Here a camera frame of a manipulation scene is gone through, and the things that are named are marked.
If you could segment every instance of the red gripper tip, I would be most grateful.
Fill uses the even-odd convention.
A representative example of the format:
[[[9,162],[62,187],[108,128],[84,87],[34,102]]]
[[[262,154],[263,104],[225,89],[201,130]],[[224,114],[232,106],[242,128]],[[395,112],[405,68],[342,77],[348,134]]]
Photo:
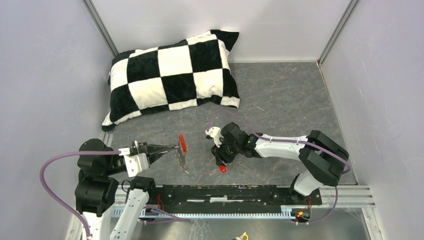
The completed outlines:
[[[227,172],[227,168],[225,166],[219,165],[219,170],[221,170],[221,172],[225,173]]]
[[[184,137],[181,133],[179,134],[179,142],[181,143],[182,153],[186,154],[187,153],[186,141],[184,140]]]

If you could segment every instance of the yellow clip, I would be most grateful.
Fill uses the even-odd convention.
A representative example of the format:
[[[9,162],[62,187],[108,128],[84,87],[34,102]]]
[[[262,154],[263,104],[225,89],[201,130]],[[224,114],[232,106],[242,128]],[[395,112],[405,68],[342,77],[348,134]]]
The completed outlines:
[[[241,240],[249,240],[249,236],[246,234],[246,232],[243,233],[243,235],[240,236]]]

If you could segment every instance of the white wall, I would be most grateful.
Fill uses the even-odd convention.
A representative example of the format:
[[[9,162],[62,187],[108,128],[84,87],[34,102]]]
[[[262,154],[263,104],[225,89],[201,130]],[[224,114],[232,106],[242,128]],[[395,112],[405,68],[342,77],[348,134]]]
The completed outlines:
[[[389,240],[423,239],[424,1],[360,1],[323,64]]]
[[[317,60],[349,0],[93,0],[120,52],[240,31],[231,61]]]
[[[0,29],[0,239],[64,239],[71,214],[44,191],[39,170],[100,136],[112,54],[80,0],[2,0]],[[71,205],[76,160],[46,171]]]

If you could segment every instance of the checkered blanket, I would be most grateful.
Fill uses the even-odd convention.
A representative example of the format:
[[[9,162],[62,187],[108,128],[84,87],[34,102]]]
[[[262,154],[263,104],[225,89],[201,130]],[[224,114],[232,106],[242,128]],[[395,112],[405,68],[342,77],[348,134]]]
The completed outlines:
[[[112,61],[110,112],[103,131],[128,119],[212,102],[238,108],[228,54],[238,31],[210,30],[178,43],[118,54]]]

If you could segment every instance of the marble floor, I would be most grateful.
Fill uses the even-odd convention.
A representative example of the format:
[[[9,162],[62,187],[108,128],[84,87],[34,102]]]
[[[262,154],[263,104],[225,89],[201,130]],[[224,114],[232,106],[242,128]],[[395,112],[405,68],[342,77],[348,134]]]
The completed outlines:
[[[344,146],[342,134],[321,73],[314,62],[233,63],[230,64],[240,95],[239,109],[206,103],[178,111],[166,111],[130,119],[119,124],[113,133],[111,147],[124,148],[131,142],[176,144],[178,134],[184,135],[188,152],[186,174],[173,153],[163,156],[141,173],[154,178],[156,184],[222,185],[260,184],[289,185],[306,168],[300,161],[269,157],[237,156],[222,173],[210,152],[212,140],[205,139],[211,114],[229,110],[242,116],[256,132],[271,136],[295,137],[319,130]],[[231,115],[220,113],[212,125],[224,127],[235,122]],[[123,181],[126,173],[114,176]],[[342,176],[340,184],[356,184],[353,172]]]

